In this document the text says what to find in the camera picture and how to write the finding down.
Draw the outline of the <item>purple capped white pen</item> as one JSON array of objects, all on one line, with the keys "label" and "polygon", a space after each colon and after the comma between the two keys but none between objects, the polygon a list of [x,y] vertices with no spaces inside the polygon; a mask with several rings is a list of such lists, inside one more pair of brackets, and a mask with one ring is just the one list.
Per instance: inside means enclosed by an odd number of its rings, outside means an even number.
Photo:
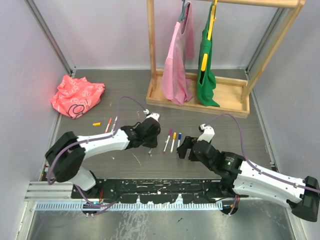
[{"label": "purple capped white pen", "polygon": [[168,146],[168,143],[169,143],[169,140],[170,140],[170,135],[168,135],[167,136],[167,139],[166,139],[166,141],[165,141],[165,145],[164,145],[164,148],[163,148],[163,153],[165,153],[166,152],[166,149],[167,149],[167,146]]}]

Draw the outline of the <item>orange white pen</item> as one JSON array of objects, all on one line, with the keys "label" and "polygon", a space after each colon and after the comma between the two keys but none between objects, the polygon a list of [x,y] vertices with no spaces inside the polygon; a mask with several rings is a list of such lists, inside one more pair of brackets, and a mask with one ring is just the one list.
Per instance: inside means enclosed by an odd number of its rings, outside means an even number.
[{"label": "orange white pen", "polygon": [[114,119],[114,122],[113,122],[113,125],[112,125],[112,128],[111,128],[112,132],[115,130],[117,120],[118,120],[118,116],[116,116],[115,119]]}]

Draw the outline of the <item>orange marker pen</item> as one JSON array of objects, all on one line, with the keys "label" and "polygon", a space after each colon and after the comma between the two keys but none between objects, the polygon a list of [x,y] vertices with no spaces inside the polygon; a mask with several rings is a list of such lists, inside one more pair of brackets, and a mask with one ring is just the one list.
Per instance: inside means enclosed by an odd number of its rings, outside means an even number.
[{"label": "orange marker pen", "polygon": [[110,127],[110,125],[111,125],[111,122],[112,122],[112,118],[110,118],[109,121],[108,121],[108,124],[107,124],[107,126],[106,126],[106,128],[105,128],[105,131],[104,131],[105,133],[108,132],[109,127]]}]

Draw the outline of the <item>square yellow pen cap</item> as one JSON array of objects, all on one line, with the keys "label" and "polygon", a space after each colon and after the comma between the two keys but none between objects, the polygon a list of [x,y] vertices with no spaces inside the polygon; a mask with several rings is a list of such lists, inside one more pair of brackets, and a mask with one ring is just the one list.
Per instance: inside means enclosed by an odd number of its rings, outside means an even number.
[{"label": "square yellow pen cap", "polygon": [[177,137],[177,133],[176,133],[176,132],[174,132],[174,133],[173,133],[173,137],[172,137],[172,138],[173,138],[173,140],[175,140],[175,139],[176,139],[176,137]]}]

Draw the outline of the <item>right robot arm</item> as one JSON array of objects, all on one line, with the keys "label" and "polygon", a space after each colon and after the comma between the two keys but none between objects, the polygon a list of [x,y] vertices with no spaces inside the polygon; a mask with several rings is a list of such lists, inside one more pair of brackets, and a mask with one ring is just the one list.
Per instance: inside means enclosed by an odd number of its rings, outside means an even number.
[{"label": "right robot arm", "polygon": [[219,151],[205,140],[186,136],[178,146],[179,158],[201,162],[220,176],[219,191],[225,197],[250,196],[291,210],[296,217],[316,222],[320,185],[316,178],[297,178],[264,168],[239,154]]}]

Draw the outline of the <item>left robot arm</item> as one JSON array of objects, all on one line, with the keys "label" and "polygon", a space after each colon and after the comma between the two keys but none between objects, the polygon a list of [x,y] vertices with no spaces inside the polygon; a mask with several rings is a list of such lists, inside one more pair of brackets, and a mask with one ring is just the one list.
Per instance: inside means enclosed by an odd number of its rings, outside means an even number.
[{"label": "left robot arm", "polygon": [[97,198],[102,187],[94,173],[82,167],[83,161],[95,155],[140,146],[156,148],[161,132],[159,118],[158,113],[151,113],[143,122],[91,136],[76,136],[72,131],[65,132],[45,154],[49,164],[46,175],[48,183],[71,182],[86,197]]}]

